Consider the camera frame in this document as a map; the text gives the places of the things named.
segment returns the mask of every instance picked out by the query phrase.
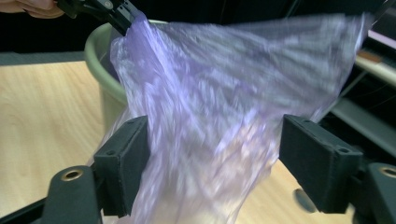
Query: brass insert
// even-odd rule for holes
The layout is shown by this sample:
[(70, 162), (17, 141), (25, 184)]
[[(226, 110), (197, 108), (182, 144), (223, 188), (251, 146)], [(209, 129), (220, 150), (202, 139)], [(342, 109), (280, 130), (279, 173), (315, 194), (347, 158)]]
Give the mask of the brass insert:
[(84, 172), (82, 172), (82, 170), (70, 170), (67, 171), (66, 173), (64, 173), (61, 177), (62, 181), (71, 181), (71, 180), (75, 180), (78, 179), (82, 176)]
[(396, 178), (396, 169), (395, 168), (383, 166), (383, 167), (379, 168), (379, 171), (383, 175), (387, 175), (389, 177)]

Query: plastic wrinkle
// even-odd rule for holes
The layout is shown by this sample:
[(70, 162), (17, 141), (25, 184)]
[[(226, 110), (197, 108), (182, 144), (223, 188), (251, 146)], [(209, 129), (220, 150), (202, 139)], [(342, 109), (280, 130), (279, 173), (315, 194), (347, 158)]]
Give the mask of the plastic wrinkle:
[(118, 223), (234, 223), (277, 160), (282, 117), (320, 120), (371, 24), (322, 15), (232, 26), (150, 24), (111, 46), (127, 119), (148, 115), (151, 157)]

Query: plastic bag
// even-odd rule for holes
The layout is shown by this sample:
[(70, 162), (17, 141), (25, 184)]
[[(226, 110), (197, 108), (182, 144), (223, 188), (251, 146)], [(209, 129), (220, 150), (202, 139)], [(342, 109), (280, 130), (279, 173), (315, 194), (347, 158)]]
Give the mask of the plastic bag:
[(119, 223), (234, 223), (277, 160), (283, 115), (324, 116), (369, 24), (366, 15), (233, 26), (137, 17), (112, 43), (128, 109), (106, 138), (148, 115), (151, 156)]

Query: table surface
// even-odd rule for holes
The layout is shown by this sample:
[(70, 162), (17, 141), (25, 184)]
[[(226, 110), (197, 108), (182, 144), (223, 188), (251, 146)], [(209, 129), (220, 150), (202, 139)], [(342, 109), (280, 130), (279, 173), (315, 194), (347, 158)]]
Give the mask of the table surface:
[[(0, 217), (44, 198), (63, 168), (85, 164), (104, 135), (99, 87), (84, 62), (0, 66)], [(237, 219), (250, 223), (351, 223), (306, 213), (279, 161), (248, 196)]]

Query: green bucket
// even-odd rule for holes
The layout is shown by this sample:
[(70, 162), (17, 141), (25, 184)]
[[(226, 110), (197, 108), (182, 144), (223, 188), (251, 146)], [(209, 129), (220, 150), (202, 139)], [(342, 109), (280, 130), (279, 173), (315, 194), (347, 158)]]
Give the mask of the green bucket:
[(112, 26), (107, 23), (96, 28), (88, 37), (84, 54), (88, 69), (99, 82), (102, 113), (105, 128), (108, 130), (127, 106), (125, 90), (121, 84), (107, 71), (109, 65), (107, 51), (109, 50)]

